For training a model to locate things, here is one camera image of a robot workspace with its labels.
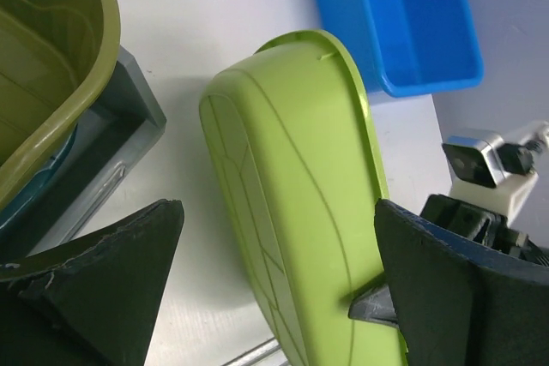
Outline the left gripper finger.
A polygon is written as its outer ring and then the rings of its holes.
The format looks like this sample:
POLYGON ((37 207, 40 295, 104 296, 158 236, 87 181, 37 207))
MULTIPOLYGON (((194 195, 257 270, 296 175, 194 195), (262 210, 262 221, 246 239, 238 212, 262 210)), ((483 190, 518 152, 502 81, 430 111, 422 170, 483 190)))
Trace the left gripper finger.
POLYGON ((179 200, 1 263, 3 365, 144 364, 184 225, 179 200))

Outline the grey tray under basket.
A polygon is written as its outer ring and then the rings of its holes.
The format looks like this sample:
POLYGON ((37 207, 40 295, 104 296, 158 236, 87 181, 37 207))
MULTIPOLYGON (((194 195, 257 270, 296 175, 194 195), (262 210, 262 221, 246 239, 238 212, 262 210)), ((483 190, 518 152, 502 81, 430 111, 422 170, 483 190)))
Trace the grey tray under basket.
POLYGON ((1 261, 76 237, 165 127, 166 117, 136 59, 121 48, 100 97, 2 210, 1 261))

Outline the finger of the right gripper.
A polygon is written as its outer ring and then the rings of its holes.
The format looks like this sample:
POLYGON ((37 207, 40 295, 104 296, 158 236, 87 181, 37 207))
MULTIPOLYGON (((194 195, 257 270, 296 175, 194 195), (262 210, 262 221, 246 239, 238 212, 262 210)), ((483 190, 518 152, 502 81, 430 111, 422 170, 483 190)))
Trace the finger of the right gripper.
POLYGON ((356 321, 376 323, 388 327, 397 326, 397 315, 387 284, 363 291, 352 300, 348 317, 356 321))

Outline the olive green slotted basket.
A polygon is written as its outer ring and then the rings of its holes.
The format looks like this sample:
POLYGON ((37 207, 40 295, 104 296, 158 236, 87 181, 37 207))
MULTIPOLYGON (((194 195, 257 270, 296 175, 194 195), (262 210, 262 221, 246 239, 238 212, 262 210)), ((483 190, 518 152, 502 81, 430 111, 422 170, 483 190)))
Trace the olive green slotted basket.
POLYGON ((118 60, 117 0, 1 0, 1 205, 66 141, 118 60))

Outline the blue plastic tub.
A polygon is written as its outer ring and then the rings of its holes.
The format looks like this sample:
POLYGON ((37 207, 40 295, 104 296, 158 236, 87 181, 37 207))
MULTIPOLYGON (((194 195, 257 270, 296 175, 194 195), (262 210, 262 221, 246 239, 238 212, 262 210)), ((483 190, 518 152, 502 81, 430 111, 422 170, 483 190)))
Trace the blue plastic tub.
POLYGON ((368 93, 409 98, 475 87, 483 79, 468 0, 317 0, 317 7, 368 93))

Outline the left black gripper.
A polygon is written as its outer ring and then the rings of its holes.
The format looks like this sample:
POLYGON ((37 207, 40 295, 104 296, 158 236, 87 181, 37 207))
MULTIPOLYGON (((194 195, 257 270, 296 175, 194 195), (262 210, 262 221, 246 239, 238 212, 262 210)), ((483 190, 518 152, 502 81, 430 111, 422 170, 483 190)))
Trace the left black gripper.
POLYGON ((409 364, 546 365, 548 250, 503 215, 446 195, 430 195, 419 216, 375 206, 409 364))

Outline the lime green shallow tub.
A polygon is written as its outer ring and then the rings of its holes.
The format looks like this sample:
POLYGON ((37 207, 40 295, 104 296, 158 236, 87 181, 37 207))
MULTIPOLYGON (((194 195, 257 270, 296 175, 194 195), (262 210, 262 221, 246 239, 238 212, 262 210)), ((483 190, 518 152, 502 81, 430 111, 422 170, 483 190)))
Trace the lime green shallow tub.
POLYGON ((281 35, 206 86, 199 117, 257 304, 292 365, 403 365, 393 327, 348 315, 383 271, 388 196, 358 68, 331 33, 281 35))

